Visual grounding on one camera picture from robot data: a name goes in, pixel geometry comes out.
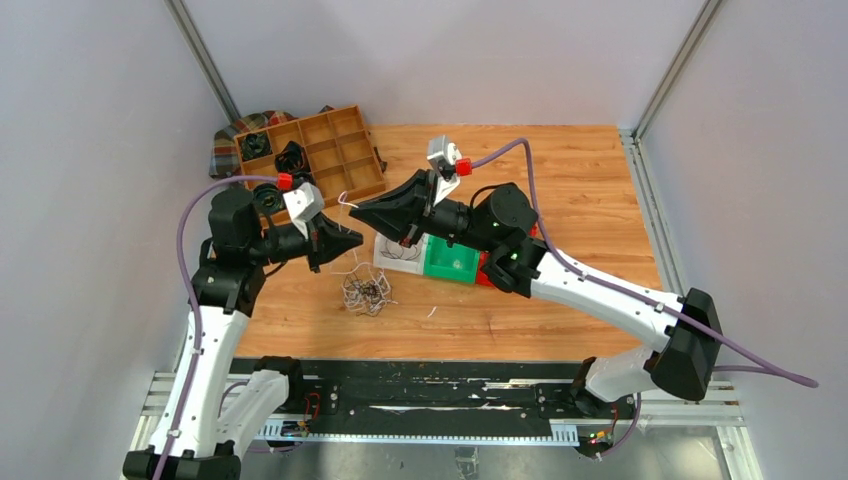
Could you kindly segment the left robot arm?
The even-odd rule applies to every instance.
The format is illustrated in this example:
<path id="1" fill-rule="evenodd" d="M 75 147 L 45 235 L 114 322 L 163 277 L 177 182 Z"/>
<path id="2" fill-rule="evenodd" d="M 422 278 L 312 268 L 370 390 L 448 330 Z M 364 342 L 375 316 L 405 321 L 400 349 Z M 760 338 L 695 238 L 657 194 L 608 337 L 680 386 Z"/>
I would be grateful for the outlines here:
<path id="1" fill-rule="evenodd" d="M 291 222 L 263 227 L 247 188 L 236 185 L 212 198 L 203 258 L 195 273 L 181 273 L 190 313 L 174 383 L 148 445 L 126 455 L 125 478 L 237 479 L 274 411 L 293 413 L 304 405 L 300 361 L 279 356 L 262 358 L 231 405 L 222 405 L 236 347 L 267 278 L 265 267 L 304 258 L 318 272 L 363 242 L 361 233 L 323 214 L 314 185 L 288 191 L 284 201 Z"/>

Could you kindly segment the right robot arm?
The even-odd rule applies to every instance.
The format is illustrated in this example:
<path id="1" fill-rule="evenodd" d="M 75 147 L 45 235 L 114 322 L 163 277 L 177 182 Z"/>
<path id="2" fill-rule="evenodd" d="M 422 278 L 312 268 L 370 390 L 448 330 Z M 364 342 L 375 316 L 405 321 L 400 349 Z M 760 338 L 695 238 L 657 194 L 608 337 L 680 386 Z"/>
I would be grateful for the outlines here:
<path id="1" fill-rule="evenodd" d="M 497 289 L 581 310 L 641 340 L 624 354 L 583 361 L 571 390 L 580 414 L 598 416 L 611 402 L 652 389 L 688 401 L 705 397 L 720 348 L 710 294 L 644 288 L 566 256 L 532 234 L 538 214 L 514 183 L 485 188 L 476 206 L 448 199 L 442 183 L 418 170 L 350 214 L 403 246 L 427 234 L 484 252 L 481 270 Z"/>

